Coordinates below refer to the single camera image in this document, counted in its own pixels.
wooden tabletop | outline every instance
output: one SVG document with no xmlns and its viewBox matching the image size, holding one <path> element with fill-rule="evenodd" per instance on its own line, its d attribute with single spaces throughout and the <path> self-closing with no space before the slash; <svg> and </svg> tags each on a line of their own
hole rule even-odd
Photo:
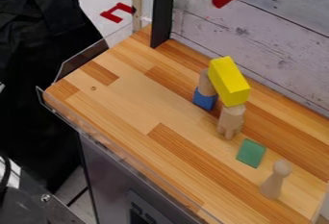
<svg viewBox="0 0 329 224">
<path fill-rule="evenodd" d="M 244 128 L 227 141 L 215 130 L 220 103 L 205 112 L 191 102 L 209 58 L 175 40 L 151 49 L 149 32 L 67 75 L 44 99 L 209 223 L 207 212 L 224 223 L 309 223 L 329 179 L 328 119 L 248 79 Z M 257 169 L 236 160 L 247 137 L 267 147 Z M 259 185 L 282 158 L 293 173 L 268 200 Z"/>
</svg>

metal frame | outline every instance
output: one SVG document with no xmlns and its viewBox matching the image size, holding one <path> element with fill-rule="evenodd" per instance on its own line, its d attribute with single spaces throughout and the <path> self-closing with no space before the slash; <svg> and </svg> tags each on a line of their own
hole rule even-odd
<svg viewBox="0 0 329 224">
<path fill-rule="evenodd" d="M 132 192 L 134 195 L 142 196 L 139 202 L 144 203 L 142 204 L 143 214 L 156 212 L 157 217 L 170 220 L 172 224 L 205 223 L 177 200 L 148 182 L 136 169 L 102 143 L 83 135 L 80 135 L 80 140 L 84 159 L 83 167 L 98 224 L 109 223 L 109 221 L 117 224 L 134 223 L 129 217 L 132 209 Z"/>
</svg>

black bag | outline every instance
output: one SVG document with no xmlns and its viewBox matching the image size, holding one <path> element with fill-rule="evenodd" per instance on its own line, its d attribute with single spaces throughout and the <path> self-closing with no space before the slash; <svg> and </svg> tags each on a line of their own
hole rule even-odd
<svg viewBox="0 0 329 224">
<path fill-rule="evenodd" d="M 0 0 L 0 148 L 18 163 L 51 172 L 44 160 L 71 157 L 73 131 L 39 104 L 36 86 L 101 38 L 78 0 Z"/>
</svg>

wooden peg figure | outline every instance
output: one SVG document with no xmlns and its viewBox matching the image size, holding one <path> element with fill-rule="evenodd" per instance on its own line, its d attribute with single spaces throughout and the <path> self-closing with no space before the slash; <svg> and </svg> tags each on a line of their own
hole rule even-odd
<svg viewBox="0 0 329 224">
<path fill-rule="evenodd" d="M 223 106 L 218 120 L 217 131 L 221 135 L 225 135 L 226 139 L 231 140 L 234 135 L 241 132 L 244 113 L 244 104 L 233 107 Z"/>
<path fill-rule="evenodd" d="M 279 160 L 273 165 L 273 173 L 261 185 L 261 193 L 268 199 L 276 199 L 281 194 L 285 178 L 291 174 L 291 164 L 286 160 Z"/>
<path fill-rule="evenodd" d="M 208 77 L 208 68 L 203 69 L 200 72 L 198 91 L 204 96 L 217 95 L 217 91 L 215 90 L 211 80 Z"/>
</svg>

white wall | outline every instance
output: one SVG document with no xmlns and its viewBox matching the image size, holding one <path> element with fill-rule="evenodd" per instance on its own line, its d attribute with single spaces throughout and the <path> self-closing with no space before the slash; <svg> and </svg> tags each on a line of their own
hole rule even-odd
<svg viewBox="0 0 329 224">
<path fill-rule="evenodd" d="M 213 58 L 233 56 L 247 76 L 329 116 L 329 3 L 286 1 L 219 10 L 211 0 L 175 0 L 172 37 Z"/>
</svg>

